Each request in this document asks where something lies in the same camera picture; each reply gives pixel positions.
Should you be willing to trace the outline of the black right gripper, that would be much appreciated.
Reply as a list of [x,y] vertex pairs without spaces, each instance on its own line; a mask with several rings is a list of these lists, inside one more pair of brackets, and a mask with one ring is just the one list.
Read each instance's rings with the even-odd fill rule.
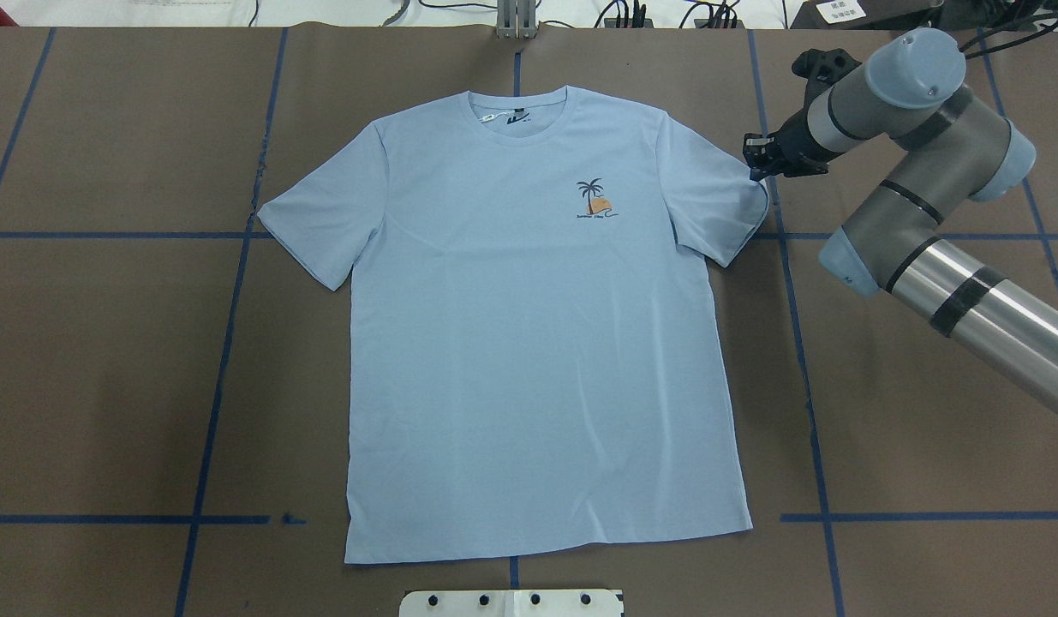
[[831,160],[827,148],[813,137],[806,111],[787,117],[771,134],[745,133],[743,155],[745,160],[753,160],[749,161],[751,181],[780,175],[786,178],[826,175]]

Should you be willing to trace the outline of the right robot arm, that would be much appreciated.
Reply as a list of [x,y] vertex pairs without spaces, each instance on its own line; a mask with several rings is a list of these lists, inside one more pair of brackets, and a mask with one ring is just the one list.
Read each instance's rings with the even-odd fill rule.
[[820,262],[863,297],[884,291],[1058,415],[1058,311],[936,234],[964,201],[992,201],[1029,175],[1037,149],[975,97],[956,40],[916,28],[859,63],[841,48],[803,52],[798,112],[744,137],[753,180],[828,173],[888,137],[904,158],[831,234]]

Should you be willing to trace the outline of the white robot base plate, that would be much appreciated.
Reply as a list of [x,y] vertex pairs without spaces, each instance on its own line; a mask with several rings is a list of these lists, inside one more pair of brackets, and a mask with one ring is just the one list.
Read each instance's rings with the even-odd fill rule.
[[399,616],[625,616],[619,589],[417,589]]

